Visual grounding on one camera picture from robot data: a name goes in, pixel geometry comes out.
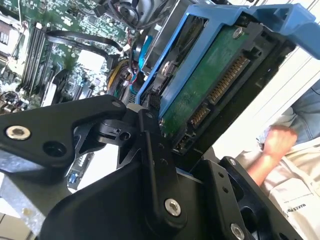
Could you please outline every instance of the cable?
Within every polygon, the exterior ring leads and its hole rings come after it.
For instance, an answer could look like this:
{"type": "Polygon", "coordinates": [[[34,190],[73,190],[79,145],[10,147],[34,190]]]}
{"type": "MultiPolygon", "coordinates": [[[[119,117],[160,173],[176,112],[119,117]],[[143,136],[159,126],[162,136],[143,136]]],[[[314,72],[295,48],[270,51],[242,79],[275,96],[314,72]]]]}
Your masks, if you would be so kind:
{"type": "Polygon", "coordinates": [[[22,27],[23,24],[22,24],[22,14],[21,14],[20,1],[21,1],[21,0],[18,0],[18,11],[19,11],[19,21],[20,21],[20,25],[21,25],[21,27],[22,27]]]}
{"type": "Polygon", "coordinates": [[[131,47],[131,50],[129,52],[129,70],[130,70],[130,74],[131,76],[134,76],[135,75],[135,70],[134,70],[134,67],[133,67],[133,55],[134,55],[134,48],[131,47]]]}
{"type": "Polygon", "coordinates": [[[133,89],[132,85],[130,85],[130,91],[131,91],[133,94],[135,94],[135,95],[138,94],[138,92],[133,89]]]}
{"type": "Polygon", "coordinates": [[[123,64],[125,64],[128,60],[122,60],[121,62],[119,62],[119,64],[115,67],[113,73],[111,74],[110,78],[109,78],[109,82],[108,82],[108,86],[107,89],[110,89],[112,83],[114,82],[114,80],[116,79],[116,76],[118,75],[118,72],[120,71],[121,67],[123,66],[123,64]]]}
{"type": "Polygon", "coordinates": [[[46,36],[49,37],[64,37],[64,38],[78,38],[88,41],[93,41],[97,43],[107,44],[115,47],[120,52],[123,50],[123,48],[114,40],[102,37],[102,36],[95,36],[90,35],[82,32],[77,31],[63,31],[63,30],[55,30],[55,31],[49,31],[46,33],[46,36]]]}
{"type": "Polygon", "coordinates": [[[136,82],[137,78],[138,78],[138,73],[137,72],[135,75],[133,75],[132,79],[130,80],[129,84],[132,85],[136,82]]]}
{"type": "Polygon", "coordinates": [[[86,45],[74,40],[69,40],[63,37],[57,37],[57,36],[49,36],[46,35],[45,37],[49,42],[54,43],[54,44],[64,44],[64,45],[68,45],[68,46],[72,46],[75,48],[78,48],[80,50],[86,50],[89,52],[93,52],[95,54],[101,55],[103,56],[105,59],[108,59],[109,55],[107,52],[105,52],[104,50],[101,50],[100,48],[97,48],[95,46],[90,46],[90,45],[86,45]]]}
{"type": "Polygon", "coordinates": [[[83,15],[90,15],[90,16],[95,16],[96,15],[93,10],[88,10],[86,8],[81,8],[77,1],[75,1],[74,3],[76,5],[76,7],[78,8],[79,12],[82,13],[83,15]]]}
{"type": "Polygon", "coordinates": [[[19,95],[18,95],[18,93],[16,93],[15,91],[6,91],[6,92],[2,93],[2,94],[0,95],[0,99],[2,99],[2,97],[5,96],[5,95],[7,95],[7,94],[14,94],[15,97],[17,98],[17,101],[19,101],[19,95]]]}
{"type": "Polygon", "coordinates": [[[151,25],[156,24],[158,22],[160,22],[161,20],[163,20],[166,16],[168,16],[170,14],[170,7],[168,7],[166,10],[164,10],[163,13],[161,13],[155,20],[152,20],[144,25],[138,26],[136,29],[137,30],[143,30],[143,29],[147,29],[149,28],[151,25]]]}

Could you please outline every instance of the black metal bracket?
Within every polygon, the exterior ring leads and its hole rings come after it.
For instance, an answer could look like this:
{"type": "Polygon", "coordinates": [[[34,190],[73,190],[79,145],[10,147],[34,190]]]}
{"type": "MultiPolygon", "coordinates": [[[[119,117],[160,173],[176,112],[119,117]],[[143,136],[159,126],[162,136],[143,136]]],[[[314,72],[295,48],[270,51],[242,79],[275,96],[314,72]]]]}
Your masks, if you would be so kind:
{"type": "Polygon", "coordinates": [[[234,239],[238,230],[241,239],[250,239],[228,178],[228,172],[217,163],[203,159],[197,166],[196,177],[203,181],[211,227],[218,239],[234,239]]]}
{"type": "Polygon", "coordinates": [[[87,139],[89,127],[104,119],[121,119],[125,113],[121,101],[104,95],[2,115],[0,170],[41,182],[59,181],[75,160],[78,142],[84,144],[87,139]],[[13,126],[24,127],[29,136],[24,140],[8,137],[7,130],[13,126]]]}
{"type": "Polygon", "coordinates": [[[251,236],[260,240],[302,240],[235,159],[224,157],[219,165],[228,172],[238,208],[251,236]]]}
{"type": "Polygon", "coordinates": [[[176,167],[158,118],[148,110],[138,113],[146,220],[158,235],[176,234],[187,224],[176,167]]]}

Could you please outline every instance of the motherboard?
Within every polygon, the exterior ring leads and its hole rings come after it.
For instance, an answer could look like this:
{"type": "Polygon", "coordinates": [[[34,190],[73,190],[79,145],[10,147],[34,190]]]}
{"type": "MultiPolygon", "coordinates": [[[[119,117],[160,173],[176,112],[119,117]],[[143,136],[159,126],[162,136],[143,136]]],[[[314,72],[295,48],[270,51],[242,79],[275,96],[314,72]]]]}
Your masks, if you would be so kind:
{"type": "MultiPolygon", "coordinates": [[[[1,92],[16,92],[20,99],[27,101],[29,109],[48,105],[43,103],[45,89],[39,94],[41,91],[37,86],[41,88],[42,83],[44,88],[61,70],[67,70],[64,83],[67,85],[66,99],[63,101],[80,97],[82,93],[79,91],[83,88],[89,90],[90,97],[107,93],[110,69],[105,58],[70,45],[50,44],[45,40],[45,32],[62,30],[84,33],[112,39],[120,46],[125,46],[128,39],[135,36],[134,30],[129,30],[113,17],[107,14],[97,17],[90,12],[97,6],[91,0],[0,0],[0,6],[2,14],[20,22],[26,21],[28,31],[22,34],[18,53],[9,60],[0,76],[1,92]],[[27,90],[20,89],[22,83],[27,85],[27,90]]],[[[110,45],[91,44],[109,55],[120,55],[120,58],[123,55],[110,45]]]]}

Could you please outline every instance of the black cable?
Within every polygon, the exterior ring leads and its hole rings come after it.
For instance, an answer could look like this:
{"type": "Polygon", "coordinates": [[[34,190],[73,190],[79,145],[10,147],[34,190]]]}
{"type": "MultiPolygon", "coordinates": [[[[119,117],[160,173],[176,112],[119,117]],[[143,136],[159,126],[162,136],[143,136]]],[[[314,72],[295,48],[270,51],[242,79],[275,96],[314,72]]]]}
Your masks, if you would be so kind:
{"type": "Polygon", "coordinates": [[[69,40],[60,36],[49,36],[46,35],[45,38],[54,44],[64,44],[64,45],[68,45],[68,46],[72,46],[81,50],[86,50],[89,52],[93,52],[95,54],[101,55],[103,56],[105,59],[107,59],[109,57],[108,53],[105,52],[104,50],[101,50],[100,48],[97,48],[95,46],[89,46],[74,40],[69,40]]]}
{"type": "Polygon", "coordinates": [[[90,15],[90,16],[95,16],[96,15],[93,10],[88,10],[86,8],[81,8],[77,1],[75,1],[74,3],[76,5],[76,7],[78,8],[79,12],[82,13],[83,15],[90,15]]]}
{"type": "Polygon", "coordinates": [[[161,13],[156,19],[144,24],[144,25],[141,25],[141,26],[138,26],[136,29],[137,30],[143,30],[143,29],[147,29],[149,28],[151,25],[153,24],[156,24],[158,22],[160,22],[161,20],[163,20],[166,16],[168,16],[170,14],[170,9],[166,9],[163,13],[161,13]]]}
{"type": "Polygon", "coordinates": [[[131,47],[129,52],[129,70],[131,72],[132,77],[135,75],[135,71],[133,67],[133,55],[134,55],[134,48],[131,47]]]}
{"type": "Polygon", "coordinates": [[[14,94],[15,97],[17,98],[17,100],[19,101],[19,95],[18,95],[18,93],[16,93],[15,91],[6,91],[6,92],[2,93],[2,94],[0,95],[0,99],[2,99],[2,97],[5,96],[5,95],[7,95],[7,94],[14,94]]]}
{"type": "Polygon", "coordinates": [[[6,216],[6,214],[3,214],[3,216],[2,216],[2,218],[1,218],[1,220],[0,220],[0,224],[1,224],[2,221],[4,220],[5,216],[6,216]]]}
{"type": "Polygon", "coordinates": [[[77,32],[77,31],[55,30],[55,31],[49,31],[45,35],[48,37],[63,37],[64,39],[78,38],[78,39],[93,41],[101,44],[111,45],[116,49],[118,49],[120,52],[123,50],[122,47],[112,39],[102,37],[102,36],[90,35],[90,34],[77,32]]]}

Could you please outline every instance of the screw hole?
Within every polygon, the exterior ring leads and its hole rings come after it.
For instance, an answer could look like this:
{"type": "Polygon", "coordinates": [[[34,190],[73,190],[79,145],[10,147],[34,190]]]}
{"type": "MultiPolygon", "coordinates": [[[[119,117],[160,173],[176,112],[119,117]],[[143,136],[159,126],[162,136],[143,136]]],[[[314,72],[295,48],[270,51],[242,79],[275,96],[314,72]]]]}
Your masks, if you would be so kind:
{"type": "Polygon", "coordinates": [[[224,186],[222,187],[222,190],[227,194],[229,192],[228,189],[226,189],[224,186]]]}
{"type": "Polygon", "coordinates": [[[18,129],[15,128],[12,130],[13,134],[17,135],[17,136],[22,136],[23,134],[25,134],[25,131],[23,131],[22,129],[18,129]]]}
{"type": "Polygon", "coordinates": [[[66,147],[58,141],[47,141],[43,145],[44,152],[50,157],[61,158],[67,153],[66,147]]]}
{"type": "Polygon", "coordinates": [[[121,141],[127,141],[131,137],[130,133],[128,132],[123,132],[120,134],[119,139],[121,141]]]}

